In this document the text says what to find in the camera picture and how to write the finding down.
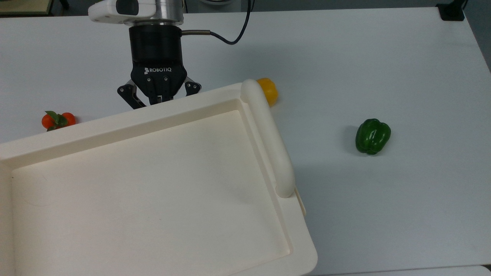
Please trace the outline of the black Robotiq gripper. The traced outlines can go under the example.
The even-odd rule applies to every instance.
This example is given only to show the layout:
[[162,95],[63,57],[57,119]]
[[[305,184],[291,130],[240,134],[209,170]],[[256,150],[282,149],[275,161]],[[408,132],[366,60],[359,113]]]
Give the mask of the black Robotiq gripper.
[[137,88],[151,105],[170,101],[184,84],[186,96],[198,94],[202,86],[187,76],[182,58],[182,30],[170,25],[129,28],[133,70],[126,84],[116,89],[133,109],[146,107]]

